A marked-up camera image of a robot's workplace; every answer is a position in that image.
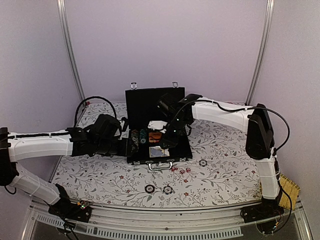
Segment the black white poker chip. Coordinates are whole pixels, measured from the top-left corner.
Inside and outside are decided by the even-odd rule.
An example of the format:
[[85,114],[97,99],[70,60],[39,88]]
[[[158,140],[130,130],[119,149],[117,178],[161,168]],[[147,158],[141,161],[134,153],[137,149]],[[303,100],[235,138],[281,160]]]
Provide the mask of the black white poker chip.
[[151,184],[146,185],[144,189],[148,194],[152,194],[155,191],[155,187]]
[[204,159],[199,161],[199,165],[202,166],[202,167],[205,167],[207,164],[208,164],[208,162],[206,160],[204,160]]

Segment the black poker set case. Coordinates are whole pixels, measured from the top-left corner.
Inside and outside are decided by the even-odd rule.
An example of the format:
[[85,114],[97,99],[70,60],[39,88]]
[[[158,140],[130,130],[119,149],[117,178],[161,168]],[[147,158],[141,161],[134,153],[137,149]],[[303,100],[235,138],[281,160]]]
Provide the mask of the black poker set case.
[[[193,123],[191,108],[185,104],[191,101],[186,96],[184,87],[158,87],[141,88],[125,91],[126,110],[129,121],[129,137],[131,130],[139,131],[138,151],[128,157],[127,163],[131,165],[165,164],[170,166],[174,162],[189,161],[193,153],[188,136]],[[186,123],[187,137],[181,137],[176,147],[167,148],[169,156],[150,157],[149,147],[160,146],[161,138],[165,132],[148,129],[150,121],[164,121],[167,123]],[[147,142],[140,143],[140,130],[147,130]]]

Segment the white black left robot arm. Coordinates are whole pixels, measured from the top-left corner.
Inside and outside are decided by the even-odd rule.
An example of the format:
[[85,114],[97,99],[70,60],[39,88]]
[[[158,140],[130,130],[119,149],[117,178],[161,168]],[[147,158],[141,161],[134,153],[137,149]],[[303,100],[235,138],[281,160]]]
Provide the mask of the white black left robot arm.
[[0,129],[0,185],[42,199],[63,217],[70,217],[79,204],[72,203],[59,184],[49,183],[18,164],[20,160],[48,156],[131,156],[132,141],[122,136],[128,121],[117,115],[100,114],[84,128],[74,124],[65,130],[18,134]]

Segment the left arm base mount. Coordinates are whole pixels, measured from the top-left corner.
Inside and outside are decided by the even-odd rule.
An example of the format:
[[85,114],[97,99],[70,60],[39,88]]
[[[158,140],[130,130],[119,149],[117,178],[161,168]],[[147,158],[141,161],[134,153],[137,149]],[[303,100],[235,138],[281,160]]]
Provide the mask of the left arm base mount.
[[60,199],[55,204],[49,206],[48,212],[63,220],[68,219],[88,223],[92,210],[90,206],[82,207],[82,204],[78,205],[77,203],[72,203],[70,200]]

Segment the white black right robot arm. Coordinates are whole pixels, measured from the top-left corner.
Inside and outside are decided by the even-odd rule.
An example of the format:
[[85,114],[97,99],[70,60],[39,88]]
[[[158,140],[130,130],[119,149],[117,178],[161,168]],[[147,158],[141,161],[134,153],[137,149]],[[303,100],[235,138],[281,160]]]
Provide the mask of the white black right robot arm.
[[194,120],[223,124],[245,133],[245,151],[255,162],[262,186],[262,198],[266,200],[259,206],[258,213],[262,218],[269,218],[278,210],[275,200],[281,194],[277,162],[277,151],[280,147],[275,147],[274,130],[269,117],[269,113],[277,115],[276,111],[263,104],[239,106],[199,94],[189,94],[176,101],[166,93],[158,100],[156,107],[166,119],[152,120],[148,128],[162,133],[159,142],[162,149],[176,147],[183,129]]

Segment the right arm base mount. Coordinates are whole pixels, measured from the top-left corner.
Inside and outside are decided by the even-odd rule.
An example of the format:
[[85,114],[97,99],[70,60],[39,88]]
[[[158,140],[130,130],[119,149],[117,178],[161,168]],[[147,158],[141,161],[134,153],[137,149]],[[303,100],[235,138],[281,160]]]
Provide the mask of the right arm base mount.
[[241,208],[240,216],[245,223],[255,223],[261,234],[272,235],[279,227],[284,212],[279,205],[260,203]]

